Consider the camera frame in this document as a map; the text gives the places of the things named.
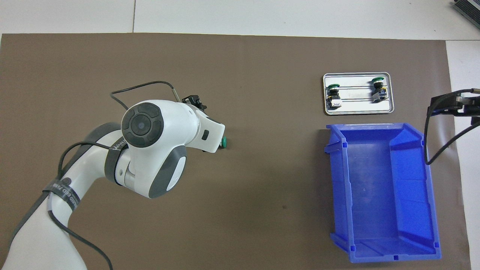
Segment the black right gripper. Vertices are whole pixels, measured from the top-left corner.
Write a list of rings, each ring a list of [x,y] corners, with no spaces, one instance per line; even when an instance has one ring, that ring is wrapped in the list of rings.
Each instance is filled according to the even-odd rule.
[[[427,108],[428,115],[465,115],[461,110],[469,107],[472,115],[470,124],[480,123],[480,97],[463,97],[462,92],[451,92],[431,98],[430,106]]]

